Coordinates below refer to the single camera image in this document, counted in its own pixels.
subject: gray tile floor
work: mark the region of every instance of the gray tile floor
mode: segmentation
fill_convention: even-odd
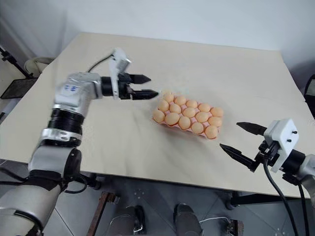
[[[25,164],[0,160],[0,165],[21,176],[28,174]],[[0,180],[10,179],[0,173]],[[230,211],[224,206],[228,193],[219,190],[124,177],[99,177],[99,180],[102,181],[100,190],[88,188],[75,195],[61,193],[45,228],[45,236],[85,236],[102,191],[116,193],[121,199],[117,205],[107,204],[96,232],[97,236],[106,235],[109,223],[117,210],[135,205],[142,205],[144,208],[148,234],[174,236],[173,209],[177,203],[190,205],[199,220],[217,216],[242,220],[245,236],[274,236],[276,232],[285,232],[286,236],[293,235],[282,203],[240,206]],[[79,189],[82,184],[72,183],[70,187]],[[0,185],[0,196],[11,188],[13,187]],[[290,206],[300,235],[305,235],[300,201],[291,201]],[[311,235],[315,236],[315,221],[310,201],[307,202],[307,207]],[[206,236],[227,235],[224,220],[209,220],[202,223],[202,227]]]

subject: white cable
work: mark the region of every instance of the white cable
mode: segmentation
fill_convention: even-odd
[[[215,219],[226,219],[229,224],[231,223],[230,220],[227,217],[224,217],[224,216],[223,217],[214,217],[214,218],[204,219],[204,220],[199,221],[199,223],[203,223],[203,222],[205,222],[207,220],[215,220]]]

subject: white wall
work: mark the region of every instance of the white wall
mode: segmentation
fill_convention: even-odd
[[[80,31],[280,50],[302,87],[315,73],[314,10],[314,0],[1,0],[0,24],[37,56]]]

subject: robotic arm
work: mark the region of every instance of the robotic arm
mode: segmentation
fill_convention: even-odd
[[[74,73],[56,89],[51,119],[29,162],[29,176],[0,199],[0,235],[40,236],[59,194],[80,175],[82,124],[91,100],[151,99],[153,90],[134,91],[130,84],[150,81],[125,73],[130,61],[121,49],[110,57],[110,77]]]
[[[267,164],[274,173],[278,170],[283,171],[283,179],[289,183],[302,184],[311,197],[315,213],[315,155],[306,156],[293,149],[299,139],[293,120],[275,120],[268,128],[248,122],[239,122],[237,125],[252,134],[264,137],[255,159],[252,160],[227,145],[220,144],[221,148],[252,172],[255,172],[259,164]]]

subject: white table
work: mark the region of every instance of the white table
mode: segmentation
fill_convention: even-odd
[[[158,98],[95,100],[79,147],[82,171],[276,194],[262,166],[253,174],[219,147],[227,144],[255,157],[263,138],[236,122],[268,126],[274,119],[293,118],[300,134],[296,149],[315,152],[315,123],[279,52],[81,33],[0,126],[0,157],[28,162],[49,120],[56,84],[85,71],[114,47],[123,48],[133,61],[128,73],[152,79],[134,88],[168,89],[221,106],[223,126],[219,137],[209,141],[152,121]],[[108,64],[95,72],[108,76]],[[298,188],[282,180],[281,172],[272,175],[286,196],[299,197]]]

